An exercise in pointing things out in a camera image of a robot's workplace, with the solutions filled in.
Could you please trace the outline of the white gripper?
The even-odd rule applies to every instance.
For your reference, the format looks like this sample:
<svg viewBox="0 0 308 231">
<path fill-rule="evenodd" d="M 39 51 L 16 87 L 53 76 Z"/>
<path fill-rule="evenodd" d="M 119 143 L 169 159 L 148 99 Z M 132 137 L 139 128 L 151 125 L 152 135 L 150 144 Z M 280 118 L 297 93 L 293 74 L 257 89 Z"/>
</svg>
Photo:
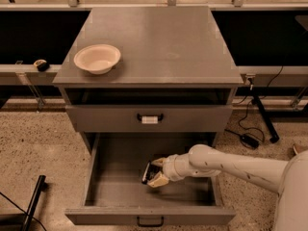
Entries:
<svg viewBox="0 0 308 231">
<path fill-rule="evenodd" d="M 155 159 L 151 164 L 156 167 L 163 167 L 163 173 L 158 172 L 147 181 L 147 185 L 151 188 L 165 186 L 169 180 L 173 182 L 183 180 L 191 176 L 193 172 L 188 153 Z"/>
</svg>

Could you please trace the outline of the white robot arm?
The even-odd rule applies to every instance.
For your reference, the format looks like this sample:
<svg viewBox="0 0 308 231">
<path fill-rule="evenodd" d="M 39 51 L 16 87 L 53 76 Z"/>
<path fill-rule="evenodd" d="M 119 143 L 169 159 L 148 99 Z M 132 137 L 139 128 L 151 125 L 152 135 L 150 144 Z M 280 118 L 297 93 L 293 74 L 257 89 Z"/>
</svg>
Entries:
<svg viewBox="0 0 308 231">
<path fill-rule="evenodd" d="M 185 154 L 148 163 L 142 182 L 158 188 L 187 177 L 210 177 L 221 172 L 277 195 L 272 231 L 308 231 L 308 151 L 280 161 L 223 153 L 197 144 Z"/>
</svg>

